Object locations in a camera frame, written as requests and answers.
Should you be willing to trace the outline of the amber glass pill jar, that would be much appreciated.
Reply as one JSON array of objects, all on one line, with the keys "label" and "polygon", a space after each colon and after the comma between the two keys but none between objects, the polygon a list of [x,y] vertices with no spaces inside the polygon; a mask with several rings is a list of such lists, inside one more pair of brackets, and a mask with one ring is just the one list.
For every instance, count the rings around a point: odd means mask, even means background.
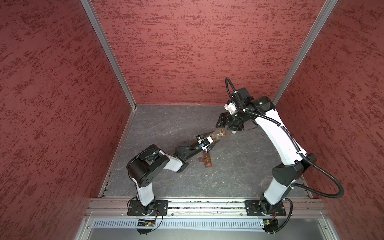
[{"label": "amber glass pill jar", "polygon": [[211,133],[211,138],[214,142],[218,142],[222,137],[225,137],[227,134],[226,129],[218,129]]}]

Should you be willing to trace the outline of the brown pill organizer strip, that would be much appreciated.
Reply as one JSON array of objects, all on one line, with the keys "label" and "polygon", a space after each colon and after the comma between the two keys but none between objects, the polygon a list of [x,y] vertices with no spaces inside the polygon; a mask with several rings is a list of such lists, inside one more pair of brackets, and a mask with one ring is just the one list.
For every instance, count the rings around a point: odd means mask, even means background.
[{"label": "brown pill organizer strip", "polygon": [[198,161],[205,164],[206,168],[212,167],[212,160],[210,153],[203,152],[202,157],[198,157]]}]

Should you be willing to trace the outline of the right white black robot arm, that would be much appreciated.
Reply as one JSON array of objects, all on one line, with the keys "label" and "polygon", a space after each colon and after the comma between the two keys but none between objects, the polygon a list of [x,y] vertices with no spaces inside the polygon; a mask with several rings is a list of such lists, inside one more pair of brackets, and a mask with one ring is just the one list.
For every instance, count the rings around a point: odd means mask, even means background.
[{"label": "right white black robot arm", "polygon": [[273,215],[288,195],[291,184],[309,167],[301,156],[306,156],[307,152],[292,142],[275,105],[268,97],[255,100],[245,88],[235,90],[229,96],[230,100],[225,105],[226,112],[220,115],[216,127],[227,127],[235,134],[244,130],[244,123],[253,121],[267,134],[280,156],[281,163],[272,169],[273,179],[262,194],[258,207],[263,215]]}]

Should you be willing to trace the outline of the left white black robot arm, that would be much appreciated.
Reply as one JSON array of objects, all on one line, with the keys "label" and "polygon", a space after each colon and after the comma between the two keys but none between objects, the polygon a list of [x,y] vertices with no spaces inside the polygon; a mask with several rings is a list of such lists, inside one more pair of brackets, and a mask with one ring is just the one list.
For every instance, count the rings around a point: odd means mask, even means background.
[{"label": "left white black robot arm", "polygon": [[131,159],[127,164],[127,170],[130,180],[136,187],[139,212],[144,216],[159,212],[153,192],[153,181],[163,170],[183,172],[189,165],[188,160],[201,152],[209,153],[225,135],[225,129],[198,135],[194,143],[181,142],[172,155],[152,144]]}]

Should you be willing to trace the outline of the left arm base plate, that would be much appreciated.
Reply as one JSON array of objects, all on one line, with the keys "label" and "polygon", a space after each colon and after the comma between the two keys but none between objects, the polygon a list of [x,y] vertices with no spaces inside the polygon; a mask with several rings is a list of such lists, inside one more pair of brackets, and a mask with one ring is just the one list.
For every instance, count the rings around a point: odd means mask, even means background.
[{"label": "left arm base plate", "polygon": [[130,200],[127,204],[128,216],[166,216],[169,201],[154,200],[148,206],[144,206],[137,199]]}]

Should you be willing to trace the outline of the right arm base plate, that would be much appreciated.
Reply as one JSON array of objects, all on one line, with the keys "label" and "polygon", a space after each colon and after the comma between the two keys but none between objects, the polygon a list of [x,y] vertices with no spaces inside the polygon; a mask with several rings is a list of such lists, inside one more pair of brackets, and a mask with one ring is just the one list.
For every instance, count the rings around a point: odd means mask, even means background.
[{"label": "right arm base plate", "polygon": [[261,216],[261,217],[284,217],[286,216],[286,210],[282,201],[275,205],[271,205],[266,200],[257,201],[245,201],[245,210],[247,216]]}]

